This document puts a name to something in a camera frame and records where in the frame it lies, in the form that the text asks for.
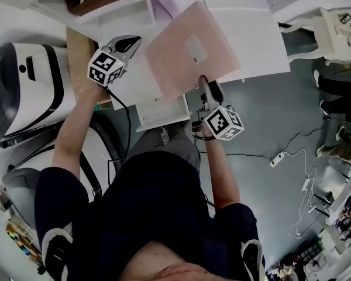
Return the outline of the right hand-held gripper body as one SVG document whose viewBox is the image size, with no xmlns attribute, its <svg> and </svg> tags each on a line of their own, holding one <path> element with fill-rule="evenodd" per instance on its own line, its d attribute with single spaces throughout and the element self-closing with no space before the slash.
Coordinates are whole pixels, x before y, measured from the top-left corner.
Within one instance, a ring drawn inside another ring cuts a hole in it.
<svg viewBox="0 0 351 281">
<path fill-rule="evenodd" d="M 226 102 L 201 101 L 201 104 L 201 108 L 197 111 L 198 120 L 191 124 L 195 138 L 207 140 L 201 132 L 203 124 L 213 135 L 212 139 L 222 141 L 230 141 L 245 130 L 233 106 Z"/>
</svg>

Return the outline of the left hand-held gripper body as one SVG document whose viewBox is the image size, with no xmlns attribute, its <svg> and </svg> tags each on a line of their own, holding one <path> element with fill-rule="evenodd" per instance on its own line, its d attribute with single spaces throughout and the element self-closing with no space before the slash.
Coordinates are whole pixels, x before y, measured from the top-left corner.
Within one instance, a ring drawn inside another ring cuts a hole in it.
<svg viewBox="0 0 351 281">
<path fill-rule="evenodd" d="M 101 86 L 108 86 L 127 72 L 128 60 L 128 49 L 104 46 L 89 61 L 87 77 Z"/>
</svg>

